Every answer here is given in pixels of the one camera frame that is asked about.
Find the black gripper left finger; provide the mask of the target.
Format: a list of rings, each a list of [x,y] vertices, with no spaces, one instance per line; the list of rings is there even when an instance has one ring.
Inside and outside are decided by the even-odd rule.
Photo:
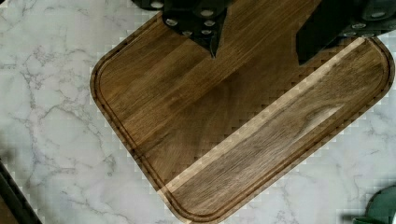
[[[138,7],[162,12],[163,23],[206,49],[215,58],[227,9],[233,0],[132,0]]]

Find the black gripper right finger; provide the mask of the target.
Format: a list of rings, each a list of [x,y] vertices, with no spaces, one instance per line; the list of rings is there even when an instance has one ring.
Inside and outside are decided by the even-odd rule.
[[[347,37],[395,30],[396,0],[321,0],[296,34],[299,65]]]

